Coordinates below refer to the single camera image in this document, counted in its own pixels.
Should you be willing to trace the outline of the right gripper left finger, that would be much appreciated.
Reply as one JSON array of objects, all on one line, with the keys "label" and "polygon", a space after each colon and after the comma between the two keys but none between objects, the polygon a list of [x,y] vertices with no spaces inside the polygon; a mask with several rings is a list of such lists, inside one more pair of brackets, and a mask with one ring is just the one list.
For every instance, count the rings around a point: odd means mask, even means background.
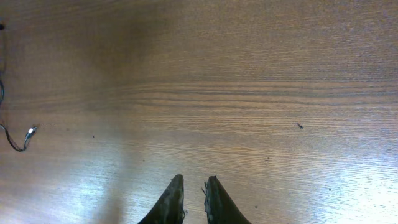
[{"label": "right gripper left finger", "polygon": [[139,224],[182,224],[185,218],[183,205],[184,179],[183,175],[177,174]]}]

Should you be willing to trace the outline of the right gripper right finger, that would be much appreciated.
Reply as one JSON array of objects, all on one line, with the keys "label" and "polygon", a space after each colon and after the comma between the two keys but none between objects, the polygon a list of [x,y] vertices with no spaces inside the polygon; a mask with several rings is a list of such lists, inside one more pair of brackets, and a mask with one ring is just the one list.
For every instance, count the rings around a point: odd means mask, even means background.
[{"label": "right gripper right finger", "polygon": [[217,176],[208,178],[203,192],[208,224],[251,224],[240,212]]}]

